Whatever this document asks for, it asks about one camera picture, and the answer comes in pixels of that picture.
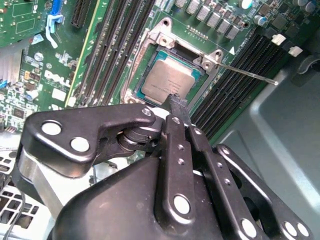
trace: ram slot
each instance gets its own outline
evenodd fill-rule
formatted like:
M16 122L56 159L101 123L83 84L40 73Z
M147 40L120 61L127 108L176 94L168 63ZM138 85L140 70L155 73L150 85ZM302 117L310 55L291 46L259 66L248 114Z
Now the ram slot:
M118 68L116 69L116 72L114 74L113 82L111 83L111 86L107 89L107 92L105 93L105 96L103 98L102 104L103 105L107 105L110 100L111 97L121 79L122 73L126 67L126 65L128 64L128 60L133 52L133 50L135 49L135 46L138 42L139 36L142 33L143 28L145 27L145 24L147 22L147 19L150 15L150 12L155 4L156 0L152 0L152 1L148 1L144 7L143 10L141 12L141 14L139 15L139 18L137 19L137 23L140 24L135 24L134 25L134 29L132 31L132 36L130 37L127 45L126 45L126 49L123 53L123 57L121 58L121 60L119 61L118 64Z
M238 62L236 67L246 71L251 71L254 63L263 56L263 52L268 46L268 43L268 41L262 42L262 38L256 39L253 42L255 47L252 47L252 49L250 49L250 52L241 57L243 60ZM211 98L211 101L208 102L205 110L201 112L199 120L196 122L199 128L201 128L201 126L205 126L207 123L207 119L209 119L213 114L216 114L216 111L218 111L220 108L219 103L221 101L229 100L229 96L232 95L233 90L236 88L237 84L239 84L239 80L245 78L244 75L230 70L227 70L223 75L225 75L225 77L222 77L222 79L224 80L219 81L222 86L217 86L215 90L216 94L213 98Z
M122 54L122 49L124 48L126 40L128 39L128 36L131 32L133 23L137 19L137 16L139 15L143 2L144 2L143 0L132 1L132 5L130 6L128 17L126 17L123 20L123 23L121 25L122 30L119 32L119 35L117 37L118 41L112 47L111 53L108 57L108 61L106 63L106 66L104 67L102 82L99 85L98 90L93 97L93 101L94 101L93 103L95 105L101 103L102 94L105 91L106 87L108 86L108 83L110 81L110 76L116 66L117 61L119 60L119 56Z
M277 52L275 57L272 61L269 62L267 65L268 67L265 68L265 71L261 72L260 74L266 74L269 71L273 64L275 64L279 58L284 56L284 52ZM244 86L240 87L238 93L234 96L232 101L227 102L221 108L221 112L216 115L215 118L211 119L210 122L206 124L207 128L205 129L208 138L212 138L215 133L223 126L223 124L232 116L237 109L244 103L244 101L251 95L251 93L260 85L264 84L256 79L247 80L247 83Z
M104 48L102 47L102 45L105 42L109 42L109 38L112 37L111 31L115 28L117 24L117 16L122 9L123 2L123 0L111 0L107 6L101 24L97 25L97 27L100 26L98 30L99 34L94 42L93 50L91 54L88 56L86 69L83 74L82 82L79 86L79 94L84 98L84 101L91 94L91 91L96 81L98 80L97 78L94 78L93 75L97 72L98 66L100 65L99 63L102 61L104 57L102 53L102 50Z
M265 76L285 56L285 51L264 36L254 34L231 64L233 67ZM191 121L210 139L260 85L259 80L225 70Z

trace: black memory slot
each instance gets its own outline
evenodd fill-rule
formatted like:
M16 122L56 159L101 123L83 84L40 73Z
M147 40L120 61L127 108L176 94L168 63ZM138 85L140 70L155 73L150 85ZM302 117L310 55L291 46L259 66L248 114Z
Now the black memory slot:
M284 52L278 53L276 57L272 60L272 62L277 62L279 59L283 58L285 55ZM216 119L215 122L212 123L211 127L207 130L207 137L212 138L218 130L223 126L223 124L229 119L230 116L232 116L237 109L241 106L241 104L251 95L251 93L261 84L259 80L253 79L251 83L247 86L247 88L244 91L244 94L242 94L238 99L235 99L233 101L233 104L227 108L227 110L221 114L221 117L219 119Z
M122 25L121 30L119 31L118 41L116 41L115 45L113 46L109 59L104 67L104 74L102 77L102 83L100 84L98 91L94 94L93 100L97 99L97 104L100 103L100 98L109 83L110 75L112 74L116 62L118 60L118 56L121 54L121 50L124 47L124 44L128 38L128 35L132 29L133 22L137 15L139 14L141 4L143 0L135 0L131 2L130 11L125 17Z
M285 52L269 39L254 34L231 65L265 76L284 55ZM261 81L257 79L225 70L192 115L191 121L209 139L212 138L260 84Z
M127 6L129 4L129 0L125 0L118 3L116 13L112 16L109 23L112 23L112 27L108 28L108 31L105 33L106 39L103 43L103 49L100 52L100 55L98 57L98 61L96 62L96 67L94 70L91 71L90 77L90 84L89 87L85 89L84 95L88 98L92 94L92 91L95 89L98 80L100 79L99 76L102 73L102 71L105 69L105 63L109 59L108 55L110 50L113 47L113 39L116 34L116 32L119 30L121 21L125 15Z
M101 42L103 41L104 36L108 36L111 31L111 28L113 28L114 24L116 24L116 23L114 23L114 24L111 24L108 26L112 15L114 15L115 11L117 11L117 9L115 11L113 11L113 7L115 5L115 2L118 2L118 1L117 0L110 1L110 3L107 6L107 9L105 11L105 14L103 16L102 25L100 24L100 26L102 26L102 27L101 27L100 32L94 42L93 50L92 50L91 54L89 55L90 58L86 64L86 68L85 68L85 71L83 74L83 79L82 79L82 82L79 86L79 89L80 89L79 95L81 95L83 93L85 87L86 88L89 87L89 86L86 86L86 83L89 83L89 85L95 84L94 81L96 81L96 79L92 79L90 77L91 76L90 73L92 72L92 70L95 71L97 68L97 64L95 64L95 63L97 61L97 58L100 56L100 54L98 54L98 53L100 51Z
M252 69L252 71L260 75L265 75L272 67L271 63L276 59L274 56L278 56L278 52L279 50L269 47L268 51L264 52L264 54L270 56L269 59L266 59L265 61L258 61L258 64ZM252 85L256 86L261 83L260 80L248 76L243 76L239 82L239 85L234 86L235 91L233 95L227 101L223 101L217 108L216 114L213 114L209 119L207 119L203 125L203 129L205 129L206 133L210 134L212 132L212 129L219 123L219 121L221 121L221 118L226 116L228 109L234 105L239 106L242 103L244 100L243 97L247 97L247 95L251 93Z
M130 37L130 39L127 43L127 47L123 53L124 57L122 57L121 60L119 61L118 68L117 68L116 73L113 78L112 86L108 89L108 92L104 96L104 99L103 99L104 105L107 105L109 103L109 101L111 100L111 97L114 93L114 90L116 89L116 87L119 83L119 80L121 78L121 75L122 75L126 65L128 64L130 55L132 54L133 50L135 49L135 46L136 46L138 39L139 39L139 36L142 33L142 30L147 22L147 19L150 15L150 12L151 12L155 2L156 2L156 0L147 1L145 6L143 7L142 13L139 15L139 18L136 21L137 23L140 23L140 24L134 25L132 36Z
M252 63L253 55L255 51L259 51L256 46L261 43L262 38L259 35L255 35L251 41L248 42L250 46L245 51L242 51L239 56L237 56L236 60L231 64L235 68L240 68L246 70L249 64ZM198 107L195 114L192 116L194 124L196 124L199 128L203 127L205 118L210 117L211 112L209 109L216 108L218 102L226 97L227 92L233 87L235 81L237 80L237 76L241 76L242 74L236 73L231 70L225 70L221 79L218 81L217 85L214 86L209 95L205 98L202 104Z
M255 46L259 41L259 36L254 35L249 42L246 44L246 46ZM247 58L252 52L253 48L247 48L246 50L243 50L239 53L239 55L236 57L235 60L231 63L231 66L235 68L239 68L244 61L241 61L241 59ZM203 115L208 112L208 108L213 104L215 99L219 97L220 92L223 91L228 85L229 82L233 79L232 76L235 73L230 70L225 70L221 80L217 82L217 84L213 87L213 89L209 92L209 94L206 96L206 98L203 100L202 104L197 108L195 113L192 115L191 120L194 124L198 125L199 121L203 118Z
M247 59L245 59L243 62L241 62L241 69L249 71L249 72L253 72L253 73L257 73L254 72L254 67L256 66L256 62L260 61L260 59L263 57L263 55L266 53L266 49L268 49L268 46L270 46L270 41L265 40L265 41L259 41L260 42L260 46L256 51L255 51L255 56L253 57L252 55L249 55L247 57ZM203 128L204 126L207 125L207 122L210 120L210 118L213 117L213 115L216 114L216 112L220 109L220 107L222 106L222 104L225 101L229 101L233 94L234 91L238 88L238 85L243 82L244 79L246 79L246 76L243 74L239 74L236 72L232 73L232 82L230 82L230 84L228 84L228 86L225 88L225 90L219 91L216 93L216 96L210 104L209 109L206 112L206 114L200 119L200 121L197 123L197 126L199 128Z

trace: electronic component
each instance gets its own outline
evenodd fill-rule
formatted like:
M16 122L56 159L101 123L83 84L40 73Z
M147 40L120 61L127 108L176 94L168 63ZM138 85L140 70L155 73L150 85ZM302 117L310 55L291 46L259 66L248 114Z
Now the electronic component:
M306 5L301 7L304 11L307 13L312 13L314 10L316 10L316 3L313 1L309 1Z
M220 15L217 13L213 13L206 23L209 27L214 28L220 20Z
M175 5L179 8L183 8L186 4L187 0L176 0Z
M259 26L263 26L267 22L267 19L264 16L256 15L256 16L254 16L253 21L255 24L257 24Z
M278 11L279 11L280 13L285 13L286 11L288 11L288 9L289 9L288 4L286 4L286 3L284 2L284 3L282 3L282 4L280 5L280 7L278 8Z
M20 119L24 119L25 118L25 111L15 107L13 109L12 116L20 118Z
M294 38L299 32L299 28L295 25L291 25L286 31L285 34L290 37L290 38Z
M221 3L218 2L218 3L216 4L214 10L215 10L216 12L219 12L221 8L222 8L222 5L221 5Z
M236 16L235 19L233 20L234 24L238 24L240 22L241 18L239 16Z
M0 133L3 133L5 130L5 117L0 115Z
M194 14L198 10L199 4L200 4L199 1L191 0L188 7L186 8L186 12L188 14Z
M252 0L240 0L239 7L242 9L248 9L252 6Z
M71 25L76 28L82 28L88 14L91 0L76 0L71 18Z
M292 0L292 4L299 7L306 5L307 2L308 0Z
M25 84L25 89L27 91L33 91L36 89L36 83L34 81L28 81L26 84Z
M236 26L232 26L231 30L228 32L228 34L226 35L226 37L230 40L235 39L235 37L237 36L237 34L239 33L240 29L237 28Z
M302 53L303 52L303 50L300 48L300 47L298 47L298 46L294 46L294 47L291 47L290 48L290 50L289 50L289 54L291 55L291 56L293 56L293 57L297 57L300 53Z
M225 14L223 16L227 19L230 17L231 13L232 12L230 10L227 10L227 11L225 11Z
M185 98L199 76L198 70L160 51L145 78L141 92L145 99L160 105L169 94L178 93Z
M305 15L299 14L299 15L296 17L296 19L294 20L294 22L295 22L296 24L300 25L300 24L303 23L304 19L305 19Z
M53 16L59 14L63 2L63 0L53 0L50 14Z
M272 22L272 25L275 26L277 29L279 30L282 30L285 25L287 24L287 20L281 16L281 15L278 15Z
M30 77L30 79L33 79L33 80L36 80L36 81L40 81L40 76L35 74L35 73L33 73L33 72L30 72L29 77Z
M204 21L207 18L209 12L210 9L207 6L202 6L196 18L200 21Z
M230 26L230 22L228 22L227 20L223 20L216 31L221 34L225 34L229 26Z
M32 90L32 91L26 91L25 92L25 98L28 101L33 101L39 96L39 92L37 90Z
M285 36L281 34L277 34L272 36L271 42L273 42L277 46L280 46L285 40L286 40Z
M270 7L267 4L262 4L262 6L259 9L259 14L262 16L265 16L270 11Z

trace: pcie slot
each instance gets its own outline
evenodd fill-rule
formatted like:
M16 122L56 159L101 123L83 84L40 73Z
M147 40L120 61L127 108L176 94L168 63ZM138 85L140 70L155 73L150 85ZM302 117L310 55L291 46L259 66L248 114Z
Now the pcie slot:
M71 25L80 29L85 23L91 0L76 0Z
M116 72L114 74L113 82L110 84L111 86L108 88L107 93L105 94L102 104L103 105L107 105L109 103L109 101L111 100L111 97L114 93L114 90L116 89L120 78L122 76L122 73L126 67L126 65L128 64L128 60L130 58L130 55L132 54L133 50L135 49L135 46L138 42L139 36L147 22L147 19L150 15L150 12L155 4L156 0L152 0L152 1L148 1L144 7L143 10L141 11L141 14L139 15L139 18L137 19L137 23L140 24L135 24L134 25L134 29L132 32L132 36L130 37L130 39L127 42L127 46L126 49L123 53L123 57L120 59L119 64L118 64L118 68L116 69Z
M86 81L88 82L89 85L86 86L83 94L87 98L90 97L90 95L92 94L92 91L95 89L95 86L99 80L99 75L103 70L104 64L108 58L108 53L112 47L112 40L114 39L115 33L119 29L121 20L126 12L126 8L129 2L130 2L129 0L116 1L117 6L116 6L116 9L114 10L113 15L107 22L107 24L109 24L109 26L107 27L107 30L103 31L102 29L100 32L100 35L102 36L102 39L100 41L103 42L103 44L102 44L102 49L99 50L99 54L96 57L96 61L93 66L93 69L90 69L87 72Z
M269 39L255 34L231 65L264 76L284 55L285 52ZM224 71L215 88L191 117L192 122L209 139L212 138L260 84L252 77Z
M108 61L106 62L106 66L103 69L104 74L102 77L102 83L99 85L98 91L94 94L93 100L97 100L96 104L100 103L100 98L102 97L102 94L109 83L110 76L117 63L118 57L120 54L122 54L121 51L124 48L126 40L133 27L134 20L137 18L143 2L143 0L135 0L131 2L132 5L130 6L130 11L128 13L128 16L130 17L125 17L121 25L121 29L123 30L119 32L119 35L117 37L118 41L116 41L115 45L112 47L111 53L108 57Z

